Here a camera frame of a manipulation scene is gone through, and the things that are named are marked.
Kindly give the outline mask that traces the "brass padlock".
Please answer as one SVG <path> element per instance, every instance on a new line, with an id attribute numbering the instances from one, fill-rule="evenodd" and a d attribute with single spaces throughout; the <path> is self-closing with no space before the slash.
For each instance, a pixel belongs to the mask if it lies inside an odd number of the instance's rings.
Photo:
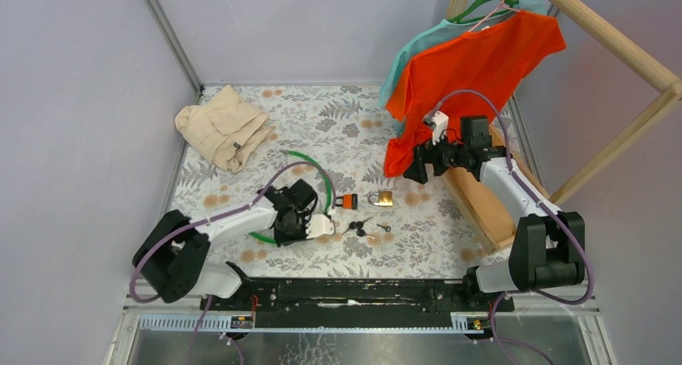
<path id="1" fill-rule="evenodd" d="M 368 194 L 368 202 L 376 207 L 392 207 L 393 197 L 391 191 L 375 191 Z"/>

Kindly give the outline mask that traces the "orange padlock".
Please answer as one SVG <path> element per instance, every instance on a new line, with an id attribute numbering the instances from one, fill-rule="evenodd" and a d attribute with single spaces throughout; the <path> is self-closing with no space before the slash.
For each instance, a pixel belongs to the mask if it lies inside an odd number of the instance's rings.
<path id="1" fill-rule="evenodd" d="M 335 198 L 335 206 L 342 209 L 356 210 L 358 208 L 358 195 L 345 194 Z"/>

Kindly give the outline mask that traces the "black keys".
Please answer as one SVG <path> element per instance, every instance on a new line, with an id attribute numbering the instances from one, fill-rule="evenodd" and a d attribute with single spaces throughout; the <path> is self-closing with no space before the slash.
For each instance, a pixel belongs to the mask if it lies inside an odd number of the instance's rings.
<path id="1" fill-rule="evenodd" d="M 364 230 L 364 225 L 371 219 L 371 217 L 364 220 L 352 221 L 348 224 L 347 228 L 342 232 L 343 235 L 353 231 L 358 237 L 367 237 L 370 239 L 375 239 L 373 234 L 368 233 Z"/>

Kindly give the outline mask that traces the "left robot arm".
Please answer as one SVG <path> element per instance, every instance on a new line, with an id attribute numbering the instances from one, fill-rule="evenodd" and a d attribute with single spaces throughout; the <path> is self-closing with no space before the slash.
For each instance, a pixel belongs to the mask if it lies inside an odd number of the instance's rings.
<path id="1" fill-rule="evenodd" d="M 169 211 L 134 254 L 136 274 L 155 290 L 153 300 L 172 303 L 188 295 L 213 295 L 238 310 L 249 301 L 245 279 L 228 264 L 208 262 L 209 252 L 234 237 L 266 229 L 273 230 L 277 246 L 330 236 L 335 223 L 328 214 L 313 212 L 317 199 L 313 187 L 299 179 L 290 187 L 264 188 L 255 203 L 204 219 Z"/>

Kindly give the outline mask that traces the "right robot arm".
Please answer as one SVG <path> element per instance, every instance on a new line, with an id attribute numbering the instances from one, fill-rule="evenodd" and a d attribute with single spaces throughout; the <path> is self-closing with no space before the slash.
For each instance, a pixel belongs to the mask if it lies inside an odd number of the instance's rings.
<path id="1" fill-rule="evenodd" d="M 481 310 L 493 293 L 536 291 L 577 285 L 585 278 L 583 246 L 585 223 L 576 212 L 565 212 L 540 197 L 503 146 L 493 146 L 485 116 L 464 117 L 462 134 L 449 141 L 449 118 L 437 112 L 424 120 L 430 140 L 413 149 L 404 177 L 428 180 L 426 167 L 440 176 L 461 168 L 482 183 L 516 222 L 516 235 L 505 262 L 479 266 L 469 272 L 472 282 L 461 289 L 465 306 Z"/>

